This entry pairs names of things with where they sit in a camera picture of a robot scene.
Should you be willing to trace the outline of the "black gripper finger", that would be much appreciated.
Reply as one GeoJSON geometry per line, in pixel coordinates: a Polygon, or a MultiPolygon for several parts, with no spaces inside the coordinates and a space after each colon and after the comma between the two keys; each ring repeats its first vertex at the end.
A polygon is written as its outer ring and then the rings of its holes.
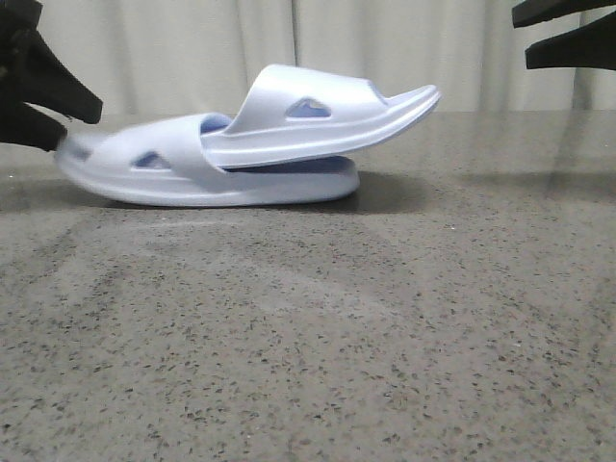
{"type": "Polygon", "coordinates": [[[100,121],[103,103],[57,58],[38,31],[42,4],[1,3],[1,95],[86,123],[100,121]]]}
{"type": "Polygon", "coordinates": [[[66,136],[65,127],[11,96],[1,97],[1,142],[56,150],[66,136]]]}
{"type": "Polygon", "coordinates": [[[587,67],[615,69],[615,16],[532,44],[526,50],[528,69],[587,67]]]}
{"type": "Polygon", "coordinates": [[[615,0],[526,0],[512,9],[512,24],[514,28],[523,28],[564,15],[614,5],[615,0]]]}

